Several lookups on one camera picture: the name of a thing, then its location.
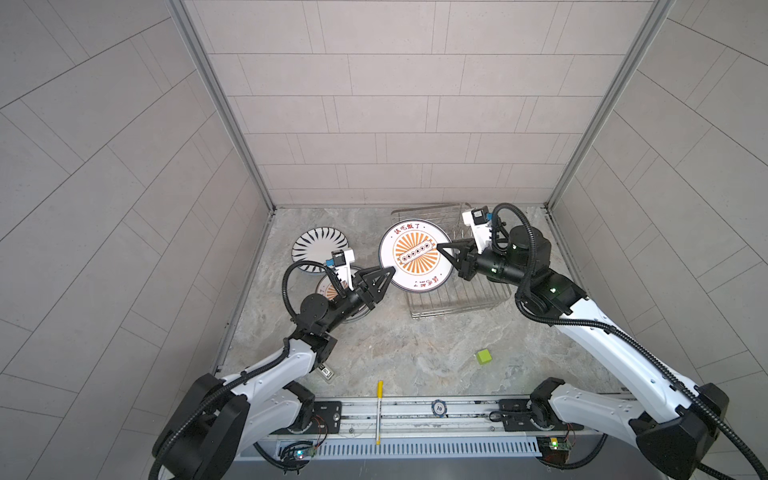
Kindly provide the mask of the black striped white plate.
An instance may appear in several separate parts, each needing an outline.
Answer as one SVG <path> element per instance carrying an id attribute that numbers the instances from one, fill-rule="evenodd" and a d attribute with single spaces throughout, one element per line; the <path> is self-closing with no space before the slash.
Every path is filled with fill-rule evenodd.
<path id="1" fill-rule="evenodd" d="M 291 249 L 293 262 L 313 261 L 325 264 L 332 260 L 335 251 L 349 248 L 349 242 L 344 233 L 333 227 L 316 227 L 302 233 L 294 242 Z"/>

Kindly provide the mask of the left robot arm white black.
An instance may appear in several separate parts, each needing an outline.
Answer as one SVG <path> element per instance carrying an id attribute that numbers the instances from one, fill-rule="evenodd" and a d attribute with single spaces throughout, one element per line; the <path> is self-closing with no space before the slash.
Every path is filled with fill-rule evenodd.
<path id="1" fill-rule="evenodd" d="M 248 446 L 281 429 L 304 429 L 315 396 L 299 379 L 325 363 L 337 341 L 332 331 L 361 307 L 374 309 L 395 275 L 393 267 L 357 271 L 343 284 L 326 271 L 332 299 L 312 293 L 286 307 L 295 329 L 276 352 L 239 374 L 200 376 L 159 434 L 149 478 L 221 479 Z"/>

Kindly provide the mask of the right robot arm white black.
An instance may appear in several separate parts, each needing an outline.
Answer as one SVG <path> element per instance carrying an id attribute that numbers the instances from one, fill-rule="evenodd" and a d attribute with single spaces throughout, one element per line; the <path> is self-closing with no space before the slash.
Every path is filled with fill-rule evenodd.
<path id="1" fill-rule="evenodd" d="M 535 422 L 579 424 L 622 440 L 672 479 L 688 479 L 696 471 L 721 478 L 703 459 L 731 431 L 724 421 L 727 395 L 677 373 L 610 320 L 581 287 L 553 270 L 551 245 L 538 229 L 515 226 L 501 246 L 493 243 L 499 236 L 492 227 L 483 225 L 480 231 L 437 249 L 465 280 L 480 274 L 515 286 L 516 306 L 526 318 L 580 344 L 634 397 L 620 401 L 550 377 L 530 395 Z"/>

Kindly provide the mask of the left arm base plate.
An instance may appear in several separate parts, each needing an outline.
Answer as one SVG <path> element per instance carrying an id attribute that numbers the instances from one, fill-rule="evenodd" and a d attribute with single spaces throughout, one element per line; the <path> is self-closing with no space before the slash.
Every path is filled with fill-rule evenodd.
<path id="1" fill-rule="evenodd" d="M 300 408 L 296 420 L 287 431 L 296 435 L 338 434 L 341 414 L 340 401 L 315 401 L 311 406 Z"/>

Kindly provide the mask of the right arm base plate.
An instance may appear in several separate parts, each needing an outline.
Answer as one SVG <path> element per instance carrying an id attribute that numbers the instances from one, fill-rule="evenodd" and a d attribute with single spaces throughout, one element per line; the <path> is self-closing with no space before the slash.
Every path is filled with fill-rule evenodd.
<path id="1" fill-rule="evenodd" d="M 576 423 L 563 423 L 554 411 L 541 402 L 530 399 L 502 399 L 498 409 L 488 416 L 491 422 L 500 422 L 506 432 L 513 431 L 582 431 Z"/>

